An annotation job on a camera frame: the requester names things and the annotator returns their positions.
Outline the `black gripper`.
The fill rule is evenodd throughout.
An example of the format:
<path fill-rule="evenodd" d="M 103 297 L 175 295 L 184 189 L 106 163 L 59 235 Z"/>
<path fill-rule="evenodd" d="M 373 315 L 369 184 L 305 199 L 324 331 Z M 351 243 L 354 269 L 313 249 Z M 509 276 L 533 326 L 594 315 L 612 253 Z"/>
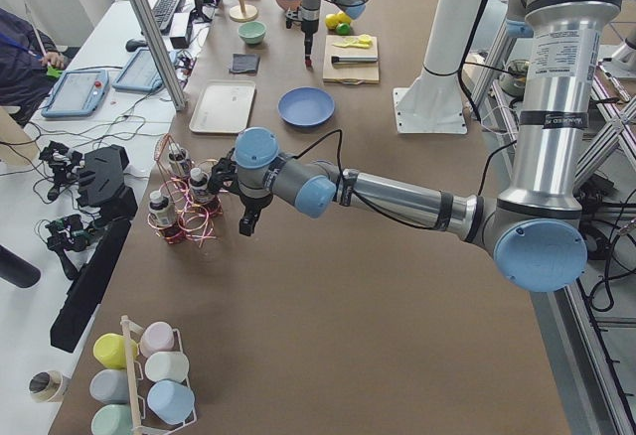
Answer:
<path fill-rule="evenodd" d="M 244 206 L 243 216 L 239 221 L 239 233 L 244 236 L 252 236 L 260 213 L 271 204 L 273 195 L 266 193 L 261 197 L 252 197 L 243 191 L 238 191 L 238 196 Z"/>
<path fill-rule="evenodd" d="M 304 61 L 312 63 L 312 50 L 314 34 L 318 31 L 318 11 L 301 9 L 300 10 L 301 31 L 305 34 L 303 40 Z"/>

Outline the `person dark jacket forearm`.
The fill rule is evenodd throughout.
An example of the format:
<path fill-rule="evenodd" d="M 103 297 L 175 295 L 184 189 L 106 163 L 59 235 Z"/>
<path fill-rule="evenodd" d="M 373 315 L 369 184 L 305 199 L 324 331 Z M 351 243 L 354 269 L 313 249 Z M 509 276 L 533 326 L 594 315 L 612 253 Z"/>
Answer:
<path fill-rule="evenodd" d="M 1 105 L 18 107 L 12 116 L 24 124 L 54 86 L 49 68 L 41 64 L 45 52 L 58 51 L 43 32 L 13 13 L 1 10 Z"/>

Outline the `person hand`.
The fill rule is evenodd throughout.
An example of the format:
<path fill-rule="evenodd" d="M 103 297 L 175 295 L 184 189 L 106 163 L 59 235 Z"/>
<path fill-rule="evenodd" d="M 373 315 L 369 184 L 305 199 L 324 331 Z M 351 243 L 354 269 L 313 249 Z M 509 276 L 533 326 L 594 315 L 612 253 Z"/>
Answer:
<path fill-rule="evenodd" d="M 63 71 L 67 66 L 67 61 L 63 54 L 57 51 L 48 51 L 43 54 L 41 64 L 45 68 L 54 68 Z"/>

